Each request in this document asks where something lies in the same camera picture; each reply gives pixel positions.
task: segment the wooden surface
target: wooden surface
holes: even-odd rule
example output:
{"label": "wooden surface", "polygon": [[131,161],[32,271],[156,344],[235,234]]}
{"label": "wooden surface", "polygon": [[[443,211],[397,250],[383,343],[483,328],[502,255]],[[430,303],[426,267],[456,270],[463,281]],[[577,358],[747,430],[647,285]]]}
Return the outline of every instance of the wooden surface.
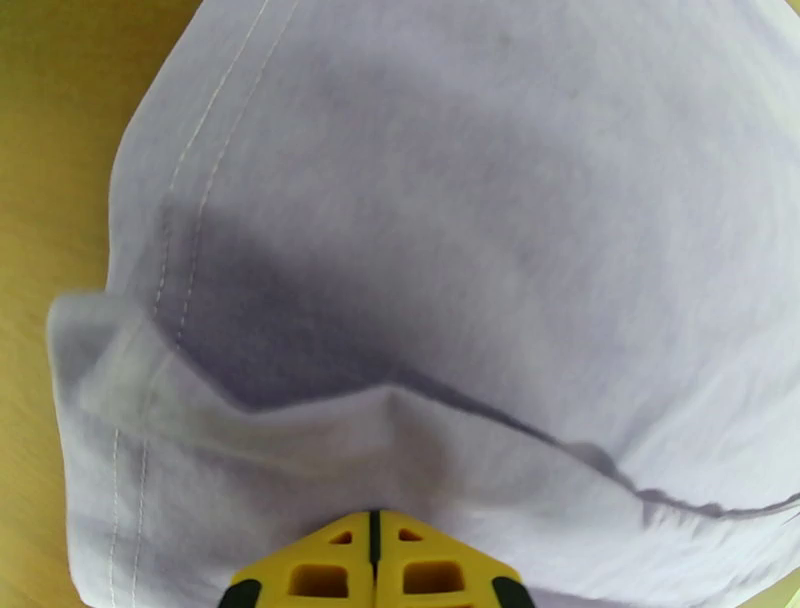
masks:
{"label": "wooden surface", "polygon": [[[0,0],[0,608],[81,606],[45,316],[56,294],[103,284],[114,152],[198,3]],[[784,606],[798,579],[752,608]]]}

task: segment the light purple fabric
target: light purple fabric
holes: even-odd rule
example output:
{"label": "light purple fabric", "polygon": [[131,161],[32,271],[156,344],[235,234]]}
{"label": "light purple fabric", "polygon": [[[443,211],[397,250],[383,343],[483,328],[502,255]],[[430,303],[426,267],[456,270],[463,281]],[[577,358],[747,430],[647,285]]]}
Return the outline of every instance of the light purple fabric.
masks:
{"label": "light purple fabric", "polygon": [[540,608],[800,565],[800,21],[761,2],[206,0],[53,308],[72,574],[214,606],[386,507]]}

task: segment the stitching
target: stitching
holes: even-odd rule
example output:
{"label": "stitching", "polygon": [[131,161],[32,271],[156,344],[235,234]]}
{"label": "stitching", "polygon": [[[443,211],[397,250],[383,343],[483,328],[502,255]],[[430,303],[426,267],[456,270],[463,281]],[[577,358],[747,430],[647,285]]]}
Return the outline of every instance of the stitching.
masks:
{"label": "stitching", "polygon": [[114,527],[111,532],[111,547],[108,551],[108,590],[111,598],[111,608],[116,608],[117,601],[114,594],[114,553],[117,549],[117,536],[119,535],[119,483],[117,478],[117,454],[119,453],[119,429],[114,429]]}
{"label": "stitching", "polygon": [[[214,89],[214,92],[211,94],[211,97],[208,100],[208,104],[206,105],[206,109],[203,111],[203,114],[200,116],[200,120],[197,122],[197,125],[194,128],[194,132],[189,140],[186,142],[186,145],[181,150],[180,156],[178,156],[178,162],[175,164],[175,169],[172,172],[172,178],[169,182],[169,188],[167,189],[167,195],[172,194],[175,191],[175,184],[178,180],[178,173],[183,166],[184,161],[186,160],[186,155],[189,152],[189,149],[194,145],[197,136],[200,134],[200,129],[203,128],[203,125],[208,118],[208,115],[211,113],[211,108],[214,105],[214,102],[217,100],[217,97],[222,91],[222,88],[225,86],[225,83],[228,81],[228,76],[230,76],[231,72],[233,71],[234,66],[239,61],[239,58],[242,56],[245,47],[247,46],[250,37],[253,35],[253,31],[255,31],[256,26],[258,25],[259,21],[261,21],[261,16],[264,14],[264,10],[267,8],[270,0],[264,0],[263,4],[261,5],[261,9],[259,9],[258,13],[256,14],[255,18],[253,19],[253,23],[250,25],[250,29],[247,30],[247,34],[242,40],[241,46],[239,46],[239,50],[236,52],[236,55],[231,61],[231,64],[228,66],[228,69],[225,70],[225,73],[222,75],[222,78],[217,84],[217,88]],[[164,242],[164,248],[162,250],[162,262],[161,262],[161,277],[158,281],[158,290],[156,291],[156,300],[153,304],[153,316],[158,313],[158,306],[161,303],[161,296],[164,293],[164,285],[167,282],[167,264],[169,262],[169,242],[172,238],[172,227],[171,222],[169,221],[169,214],[167,209],[162,217],[161,221],[161,238]]]}
{"label": "stitching", "polygon": [[286,21],[283,23],[281,30],[278,32],[278,36],[275,39],[275,42],[272,44],[269,51],[267,52],[267,56],[264,58],[264,62],[261,64],[261,69],[258,73],[258,77],[253,83],[253,86],[250,88],[250,91],[247,93],[247,97],[245,99],[244,104],[242,105],[241,110],[239,110],[239,114],[233,121],[233,126],[231,127],[231,130],[228,133],[228,137],[225,139],[225,142],[222,145],[222,149],[220,150],[220,153],[217,156],[217,160],[214,163],[214,167],[211,169],[211,174],[209,175],[208,181],[206,182],[206,189],[203,192],[202,199],[200,200],[200,206],[197,210],[197,219],[195,221],[195,226],[194,226],[194,240],[192,244],[192,265],[191,265],[191,271],[189,272],[189,288],[186,290],[186,297],[184,298],[183,301],[183,312],[181,313],[181,322],[178,328],[178,333],[175,337],[175,342],[178,347],[180,347],[181,338],[183,338],[183,330],[186,327],[186,316],[189,313],[189,302],[192,299],[192,292],[194,290],[194,280],[195,280],[195,275],[197,274],[197,254],[199,251],[200,235],[203,226],[203,212],[205,211],[206,205],[208,203],[208,197],[209,194],[211,193],[211,188],[214,185],[214,178],[217,175],[217,170],[219,169],[222,159],[225,157],[225,154],[228,151],[228,146],[230,145],[231,139],[233,138],[233,135],[236,132],[236,128],[239,126],[239,122],[241,122],[245,110],[247,109],[247,106],[250,105],[250,101],[253,98],[253,94],[256,92],[256,89],[258,88],[258,85],[260,84],[261,79],[264,76],[267,64],[269,63],[269,60],[272,58],[275,49],[278,48],[278,44],[283,38],[283,34],[289,27],[289,23],[292,20],[292,16],[294,15],[295,10],[297,10],[297,5],[299,4],[299,2],[300,0],[295,0],[294,4],[292,4],[292,9],[289,12],[289,16],[286,18]]}
{"label": "stitching", "polygon": [[139,553],[142,549],[142,527],[144,525],[144,482],[147,478],[147,440],[142,447],[142,474],[139,478],[139,525],[136,531],[136,553],[133,557],[133,580],[131,587],[131,608],[136,608],[136,581],[139,574]]}

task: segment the black plastic part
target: black plastic part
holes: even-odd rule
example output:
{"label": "black plastic part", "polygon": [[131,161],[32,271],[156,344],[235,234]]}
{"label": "black plastic part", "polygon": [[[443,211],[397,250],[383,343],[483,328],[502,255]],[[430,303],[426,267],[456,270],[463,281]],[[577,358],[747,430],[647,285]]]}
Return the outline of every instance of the black plastic part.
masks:
{"label": "black plastic part", "polygon": [[502,608],[536,608],[525,585],[507,576],[492,579],[492,588]]}
{"label": "black plastic part", "polygon": [[255,579],[247,579],[236,583],[225,592],[218,608],[256,608],[261,583]]}
{"label": "black plastic part", "polygon": [[369,512],[369,561],[372,578],[378,579],[378,562],[381,561],[381,512]]}

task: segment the yellow plastic object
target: yellow plastic object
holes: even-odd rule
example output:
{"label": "yellow plastic object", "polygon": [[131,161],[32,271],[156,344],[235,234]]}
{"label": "yellow plastic object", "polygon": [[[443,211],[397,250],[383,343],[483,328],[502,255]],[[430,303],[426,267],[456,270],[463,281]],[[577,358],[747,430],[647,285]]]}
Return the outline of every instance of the yellow plastic object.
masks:
{"label": "yellow plastic object", "polygon": [[237,573],[219,608],[535,608],[509,566],[402,513],[344,517]]}

